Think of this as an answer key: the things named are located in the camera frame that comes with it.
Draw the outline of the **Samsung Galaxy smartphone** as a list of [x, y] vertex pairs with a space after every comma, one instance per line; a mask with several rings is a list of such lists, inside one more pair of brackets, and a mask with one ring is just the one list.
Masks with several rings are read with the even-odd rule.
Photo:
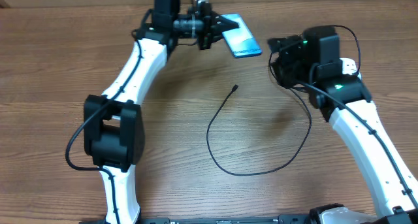
[[255, 57], [262, 54], [262, 49], [239, 14], [223, 14], [224, 18], [234, 21], [239, 28], [222, 33], [234, 58]]

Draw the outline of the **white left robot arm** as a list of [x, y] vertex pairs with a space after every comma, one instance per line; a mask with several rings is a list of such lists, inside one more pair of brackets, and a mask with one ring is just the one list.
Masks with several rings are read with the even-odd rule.
[[[101, 95], [86, 98], [84, 120], [65, 149], [65, 160], [72, 169], [101, 174], [107, 203], [101, 223], [140, 223], [135, 167], [145, 146], [141, 105], [178, 41], [193, 39], [200, 50], [206, 50], [224, 32], [238, 26], [213, 11], [208, 0], [191, 0], [185, 14], [180, 12], [180, 0], [154, 0], [153, 8], [132, 30], [134, 45], [128, 61]], [[75, 165], [70, 158], [79, 135], [84, 136], [84, 151], [93, 161], [89, 168]]]

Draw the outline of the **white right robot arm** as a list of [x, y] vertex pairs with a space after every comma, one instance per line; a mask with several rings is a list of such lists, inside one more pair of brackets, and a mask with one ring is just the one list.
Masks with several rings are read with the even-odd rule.
[[313, 208], [306, 223], [416, 223], [417, 179], [411, 173], [379, 118], [359, 68], [340, 56], [335, 25], [306, 29], [300, 35], [267, 40], [275, 61], [268, 65], [277, 83], [297, 85], [349, 148], [374, 203], [374, 215], [342, 204]]

